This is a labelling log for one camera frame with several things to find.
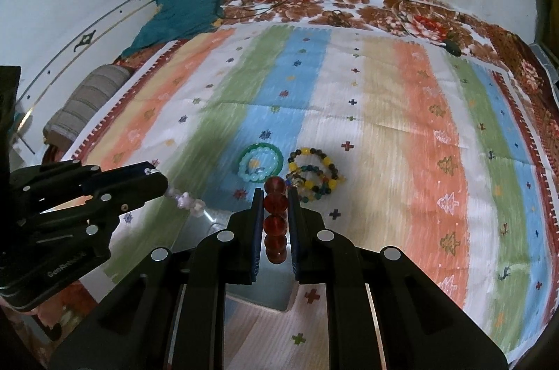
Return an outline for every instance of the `gray pillow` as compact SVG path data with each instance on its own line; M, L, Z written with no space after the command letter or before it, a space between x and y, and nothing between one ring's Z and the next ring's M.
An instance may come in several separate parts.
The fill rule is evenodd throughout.
M132 76L127 68L107 64L97 67L75 89L66 104L43 129L46 144L67 151L94 114Z

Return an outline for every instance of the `blue stripe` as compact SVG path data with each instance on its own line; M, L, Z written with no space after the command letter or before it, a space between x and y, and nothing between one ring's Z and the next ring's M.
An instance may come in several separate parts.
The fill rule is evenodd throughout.
M549 256L545 250L547 248L546 228L543 223L546 217L539 197L536 167L531 161L528 148L525 145L524 138L522 138L518 124L514 120L512 111L508 103L505 102L495 80L488 74L487 70L474 63L470 64L483 84L493 111L498 118L502 134L514 159L516 177L522 192L530 256L530 285L528 286L524 304L523 329L520 340L520 342L523 342L541 329L546 309L547 294L550 289L549 286L543 286L540 290L536 289L538 282L548 284L550 279ZM528 263L528 261L518 261L518 263Z
M262 184L245 183L239 178L237 163L240 154L252 144L266 142L277 146L284 157L282 172L286 172L287 158L296 148L330 34L329 29L315 28L295 28L292 32L217 164L211 185L202 196L209 208L236 212L250 207L254 189ZM246 191L246 199L236 199L236 190Z

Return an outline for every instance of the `green stripe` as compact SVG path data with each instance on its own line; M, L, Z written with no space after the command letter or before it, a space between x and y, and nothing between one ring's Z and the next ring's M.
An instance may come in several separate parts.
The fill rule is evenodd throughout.
M245 119L248 106L258 94L293 27L273 26L255 37L230 71L212 99L200 111L201 119L194 135L175 157L165 162L169 184L180 191L200 195L220 156ZM175 201L158 198L151 203L141 228L114 244L115 257L103 267L118 283L149 252L156 247L170 247L187 217Z
M514 160L510 154L497 117L493 111L487 92L467 61L449 58L460 79L468 110L476 127L477 138L485 154L493 151L496 158L485 164L491 179L491 193L497 207L499 229L508 224L509 232L499 233L498 271L510 267L510 276L499 280L495 275L496 290L491 302L491 316L494 318L490 336L505 353L514 349L520 340L524 315L524 302L529 284L529 255L526 241L526 217L518 184ZM496 194L499 186L500 195ZM496 327L496 319L503 313L501 327Z

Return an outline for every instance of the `red bead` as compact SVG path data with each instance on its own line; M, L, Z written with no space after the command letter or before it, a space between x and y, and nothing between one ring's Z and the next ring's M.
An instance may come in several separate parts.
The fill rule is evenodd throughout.
M285 181L279 176L269 177L264 184L264 191L266 193L272 193L273 191L285 193L285 189Z
M281 214L289 205L287 197L278 191L273 191L264 198L264 208L270 214Z
M267 235L264 238L264 247L270 252L281 252L287 247L287 238L285 235L281 236L270 236Z
M266 256L270 263L281 264L287 259L287 249L283 249L280 253L266 249Z
M270 236L282 236L287 232L287 220L281 216L267 216L264 219L264 232Z

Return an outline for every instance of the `teal cloth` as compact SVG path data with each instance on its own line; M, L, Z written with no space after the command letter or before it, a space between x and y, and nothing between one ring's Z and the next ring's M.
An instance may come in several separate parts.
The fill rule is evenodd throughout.
M127 57L142 48L177 39L191 39L215 30L212 23L221 15L223 0L155 0L161 10L147 22L132 45L122 52Z

